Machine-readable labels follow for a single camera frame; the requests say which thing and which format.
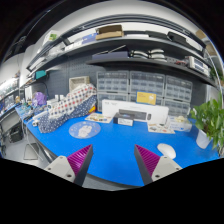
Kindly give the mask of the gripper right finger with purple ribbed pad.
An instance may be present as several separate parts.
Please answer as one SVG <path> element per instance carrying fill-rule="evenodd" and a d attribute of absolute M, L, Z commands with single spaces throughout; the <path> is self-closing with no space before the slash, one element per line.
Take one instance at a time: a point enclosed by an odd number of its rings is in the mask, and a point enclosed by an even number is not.
<path fill-rule="evenodd" d="M 159 156 L 139 145 L 134 146 L 134 156 L 145 185 L 181 170 L 168 156 Z"/>

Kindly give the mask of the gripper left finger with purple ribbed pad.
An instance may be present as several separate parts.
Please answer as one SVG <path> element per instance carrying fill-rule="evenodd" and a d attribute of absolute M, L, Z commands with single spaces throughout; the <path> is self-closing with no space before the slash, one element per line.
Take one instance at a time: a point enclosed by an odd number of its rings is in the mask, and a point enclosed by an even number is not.
<path fill-rule="evenodd" d="M 93 146 L 88 145 L 72 153 L 68 157 L 58 156 L 45 168 L 45 171 L 59 176 L 69 182 L 75 183 L 78 186 L 82 186 L 92 156 Z"/>

